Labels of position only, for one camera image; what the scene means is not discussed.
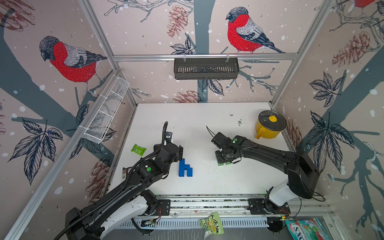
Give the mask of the long blue lego brick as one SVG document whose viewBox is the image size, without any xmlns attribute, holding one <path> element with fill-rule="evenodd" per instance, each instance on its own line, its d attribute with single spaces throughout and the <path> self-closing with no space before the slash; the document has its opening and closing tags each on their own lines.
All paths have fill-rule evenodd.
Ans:
<svg viewBox="0 0 384 240">
<path fill-rule="evenodd" d="M 182 159 L 179 164 L 179 177 L 192 177 L 193 176 L 193 168 L 189 164 L 186 164 L 185 159 Z"/>
</svg>

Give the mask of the long green lego brick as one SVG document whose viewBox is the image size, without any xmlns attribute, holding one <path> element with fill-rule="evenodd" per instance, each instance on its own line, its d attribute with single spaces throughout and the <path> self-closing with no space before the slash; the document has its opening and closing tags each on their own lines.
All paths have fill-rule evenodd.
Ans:
<svg viewBox="0 0 384 240">
<path fill-rule="evenodd" d="M 232 164 L 231 162 L 218 163 L 218 166 L 221 167 L 221 166 L 227 166 L 227 165 L 231 165 L 231 164 Z"/>
</svg>

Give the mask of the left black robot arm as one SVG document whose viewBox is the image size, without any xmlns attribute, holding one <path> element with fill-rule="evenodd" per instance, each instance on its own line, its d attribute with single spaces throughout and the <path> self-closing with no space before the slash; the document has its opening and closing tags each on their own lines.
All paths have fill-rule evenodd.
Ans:
<svg viewBox="0 0 384 240">
<path fill-rule="evenodd" d="M 55 238 L 101 240 L 127 219 L 155 212 L 158 200 L 149 187 L 169 173 L 172 163 L 182 160 L 184 150 L 173 143 L 155 148 L 153 153 L 140 158 L 125 180 L 104 197 L 81 210 L 70 210 L 65 228 Z"/>
</svg>

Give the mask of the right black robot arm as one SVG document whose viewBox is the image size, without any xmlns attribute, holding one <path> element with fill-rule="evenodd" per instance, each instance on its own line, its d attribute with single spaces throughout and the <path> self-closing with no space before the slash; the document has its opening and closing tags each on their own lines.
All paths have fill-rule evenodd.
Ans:
<svg viewBox="0 0 384 240">
<path fill-rule="evenodd" d="M 220 132 L 213 136 L 211 142 L 218 148 L 215 156 L 220 164 L 236 164 L 247 158 L 274 167 L 288 176 L 281 184 L 267 191 L 263 199 L 267 212 L 273 212 L 296 197 L 313 198 L 320 172 L 309 157 L 259 145 L 241 136 L 230 139 Z"/>
</svg>

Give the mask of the green snack packet on table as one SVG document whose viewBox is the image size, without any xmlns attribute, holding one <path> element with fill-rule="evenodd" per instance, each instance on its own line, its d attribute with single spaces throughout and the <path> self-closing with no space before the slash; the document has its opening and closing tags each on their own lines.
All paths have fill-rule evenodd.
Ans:
<svg viewBox="0 0 384 240">
<path fill-rule="evenodd" d="M 146 148 L 140 147 L 139 145 L 135 144 L 132 147 L 131 152 L 136 153 L 136 154 L 138 154 L 140 156 L 143 156 L 146 150 L 147 150 Z"/>
</svg>

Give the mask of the dark snack bar wrapper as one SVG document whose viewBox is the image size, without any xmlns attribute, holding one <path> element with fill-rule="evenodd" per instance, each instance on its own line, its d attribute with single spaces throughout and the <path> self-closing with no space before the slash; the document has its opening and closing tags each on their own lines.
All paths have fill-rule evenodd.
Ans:
<svg viewBox="0 0 384 240">
<path fill-rule="evenodd" d="M 122 171 L 122 181 L 124 181 L 127 177 L 127 174 L 129 173 L 129 171 L 131 170 L 132 167 L 128 167 L 128 168 L 123 168 L 123 171 Z"/>
</svg>

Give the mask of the yellow pot with glass lid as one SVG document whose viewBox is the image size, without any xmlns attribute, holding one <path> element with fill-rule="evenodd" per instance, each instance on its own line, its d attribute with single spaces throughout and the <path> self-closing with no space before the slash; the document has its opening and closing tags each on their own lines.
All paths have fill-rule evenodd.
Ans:
<svg viewBox="0 0 384 240">
<path fill-rule="evenodd" d="M 285 118 L 272 110 L 262 111 L 255 125 L 256 139 L 273 139 L 287 126 Z"/>
</svg>

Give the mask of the green snack bag front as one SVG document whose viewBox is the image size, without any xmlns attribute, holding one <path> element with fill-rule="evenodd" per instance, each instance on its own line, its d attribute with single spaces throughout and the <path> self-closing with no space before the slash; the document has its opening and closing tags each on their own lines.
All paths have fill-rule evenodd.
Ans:
<svg viewBox="0 0 384 240">
<path fill-rule="evenodd" d="M 214 212 L 207 218 L 199 220 L 199 223 L 204 229 L 204 239 L 211 235 L 223 235 L 225 233 L 218 212 Z"/>
</svg>

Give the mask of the colourful wipes pack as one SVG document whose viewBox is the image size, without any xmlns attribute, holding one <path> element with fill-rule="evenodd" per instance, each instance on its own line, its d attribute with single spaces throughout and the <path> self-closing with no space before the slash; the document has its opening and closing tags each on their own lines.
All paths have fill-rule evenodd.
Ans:
<svg viewBox="0 0 384 240">
<path fill-rule="evenodd" d="M 301 221 L 286 221 L 286 226 L 294 240 L 332 239 L 317 218 Z"/>
</svg>

